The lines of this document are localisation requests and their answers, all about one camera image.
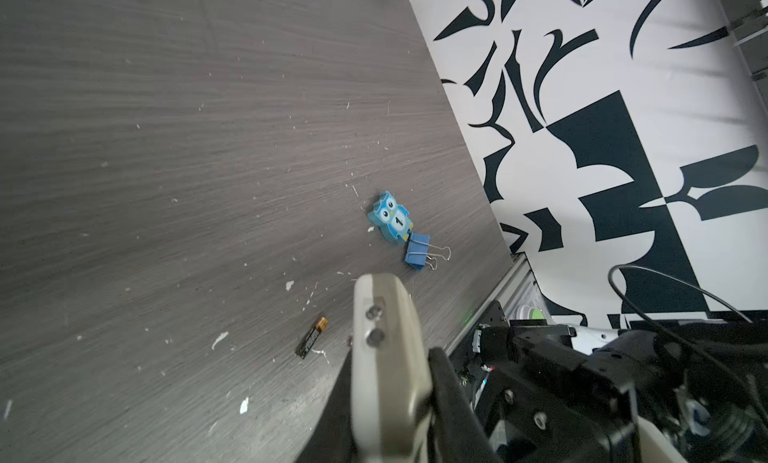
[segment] black and white wall mural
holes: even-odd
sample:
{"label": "black and white wall mural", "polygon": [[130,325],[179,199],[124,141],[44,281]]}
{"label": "black and white wall mural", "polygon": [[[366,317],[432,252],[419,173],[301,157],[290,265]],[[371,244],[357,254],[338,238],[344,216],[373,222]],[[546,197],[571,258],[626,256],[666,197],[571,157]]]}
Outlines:
{"label": "black and white wall mural", "polygon": [[[411,0],[485,194],[553,314],[637,263],[768,308],[768,118],[717,0]],[[650,274],[652,315],[724,307]]]}

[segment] battery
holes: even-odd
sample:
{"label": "battery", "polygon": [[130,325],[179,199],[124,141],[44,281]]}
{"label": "battery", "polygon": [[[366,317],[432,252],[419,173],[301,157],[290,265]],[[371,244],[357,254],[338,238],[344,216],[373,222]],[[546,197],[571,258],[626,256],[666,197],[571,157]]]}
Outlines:
{"label": "battery", "polygon": [[317,323],[315,323],[315,325],[312,326],[312,328],[306,334],[306,336],[304,336],[304,339],[301,345],[299,345],[299,348],[296,350],[296,354],[299,355],[302,359],[304,359],[312,349],[312,346],[315,344],[315,341],[317,341],[317,337],[320,336],[320,334],[322,333],[322,330],[326,328],[327,324],[328,324],[328,319],[325,316],[320,317],[320,319],[317,320]]}

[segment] black cable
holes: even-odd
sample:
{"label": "black cable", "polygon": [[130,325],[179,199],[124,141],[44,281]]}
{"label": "black cable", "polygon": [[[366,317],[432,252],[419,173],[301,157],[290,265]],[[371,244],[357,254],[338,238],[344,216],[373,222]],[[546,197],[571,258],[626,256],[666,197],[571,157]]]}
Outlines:
{"label": "black cable", "polygon": [[[646,268],[645,266],[639,266],[639,265],[616,265],[613,268],[611,268],[608,271],[608,284],[610,287],[614,290],[614,293],[618,295],[619,298],[624,303],[627,303],[627,306],[632,308],[635,313],[637,313],[642,319],[647,321],[651,326],[656,328],[658,331],[662,332],[663,334],[666,334],[676,342],[680,343],[681,345],[687,347],[692,352],[696,353],[700,357],[704,358],[706,361],[712,363],[715,365],[720,371],[724,372],[726,376],[733,379],[738,385],[741,387],[741,389],[744,391],[744,394],[746,397],[752,402],[752,405],[754,406],[755,412],[757,413],[757,416],[762,420],[763,422],[763,431],[768,432],[768,412],[766,412],[765,408],[763,408],[763,403],[760,401],[759,398],[757,398],[750,386],[743,381],[741,378],[739,378],[739,375],[734,373],[730,368],[725,366],[723,362],[721,362],[719,359],[715,358],[714,356],[710,355],[709,353],[705,352],[702,348],[699,347],[699,345],[689,342],[682,336],[679,336],[677,333],[670,331],[669,329],[665,328],[663,325],[659,324],[658,322],[654,321],[650,316],[646,315],[645,313],[640,310],[640,308],[632,303],[629,298],[627,298],[627,295],[624,295],[621,290],[618,288],[616,283],[614,283],[614,273],[616,273],[616,270],[618,269],[643,269],[646,271],[650,271],[652,273],[657,273],[662,276],[667,276],[669,278],[672,278],[680,283],[684,283],[685,285],[695,287],[693,285],[690,285],[689,283],[686,283],[683,280],[677,279],[674,276],[669,276],[666,273],[662,273],[659,271],[656,271],[655,269]],[[705,292],[704,290],[701,290],[705,295],[710,295],[716,298],[716,296],[709,294],[708,292]]]}
{"label": "black cable", "polygon": [[684,280],[682,280],[682,279],[680,279],[680,278],[677,278],[677,277],[675,277],[675,276],[672,276],[672,275],[667,275],[667,273],[662,273],[661,271],[659,271],[659,270],[657,270],[657,269],[646,268],[645,266],[640,266],[640,265],[619,265],[619,266],[620,266],[621,268],[633,268],[633,269],[642,269],[642,270],[644,270],[644,271],[648,271],[648,272],[651,272],[651,273],[655,273],[655,274],[657,274],[658,276],[664,276],[665,278],[667,278],[667,279],[671,279],[672,281],[676,281],[676,282],[678,282],[678,283],[679,283],[679,284],[681,284],[681,285],[686,285],[688,288],[693,288],[693,289],[695,289],[696,291],[698,291],[698,292],[700,292],[700,293],[703,293],[703,294],[705,294],[705,295],[709,296],[709,297],[710,297],[710,298],[712,298],[713,300],[717,301],[719,304],[721,304],[721,305],[725,306],[726,308],[728,308],[730,311],[732,311],[732,312],[734,312],[735,314],[737,314],[737,315],[741,316],[741,317],[744,319],[744,321],[745,321],[745,322],[747,322],[747,323],[752,323],[752,320],[751,320],[751,319],[749,319],[749,317],[748,317],[747,315],[743,314],[741,311],[739,311],[738,309],[736,309],[736,308],[735,308],[735,307],[734,307],[732,304],[730,304],[730,303],[726,302],[726,301],[725,301],[725,300],[723,300],[722,298],[719,298],[719,297],[717,297],[717,296],[713,295],[712,293],[710,293],[710,292],[706,291],[704,288],[701,288],[701,287],[699,287],[699,286],[696,286],[696,285],[694,285],[693,283],[688,283],[687,281],[684,281]]}

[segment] owl eraser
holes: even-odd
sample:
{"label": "owl eraser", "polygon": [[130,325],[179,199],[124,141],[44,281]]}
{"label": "owl eraser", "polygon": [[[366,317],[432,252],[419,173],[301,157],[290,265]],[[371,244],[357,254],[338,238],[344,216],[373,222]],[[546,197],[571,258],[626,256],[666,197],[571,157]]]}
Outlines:
{"label": "owl eraser", "polygon": [[379,195],[379,201],[373,203],[373,211],[368,213],[368,219],[381,229],[387,241],[401,245],[408,241],[413,229],[408,210],[403,205],[398,205],[389,191]]}

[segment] white speck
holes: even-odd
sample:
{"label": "white speck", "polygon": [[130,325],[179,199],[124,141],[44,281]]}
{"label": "white speck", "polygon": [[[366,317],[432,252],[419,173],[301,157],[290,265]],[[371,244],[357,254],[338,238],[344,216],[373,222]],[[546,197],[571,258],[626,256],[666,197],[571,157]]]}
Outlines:
{"label": "white speck", "polygon": [[13,400],[8,400],[8,402],[5,403],[5,411],[2,414],[2,420],[6,421],[8,419],[8,415],[11,414],[11,406],[13,405]]}
{"label": "white speck", "polygon": [[216,345],[223,339],[225,339],[229,335],[229,332],[224,332],[219,335],[218,338],[216,338],[216,341],[210,346],[210,349],[216,349]]}
{"label": "white speck", "polygon": [[313,350],[312,350],[312,353],[317,353],[318,355],[323,355],[323,356],[325,356],[325,357],[326,357],[326,361],[328,362],[328,364],[329,364],[329,365],[331,364],[331,362],[330,362],[330,361],[328,361],[328,355],[326,355],[326,352],[325,352],[325,350],[321,350],[321,349],[313,349]]}

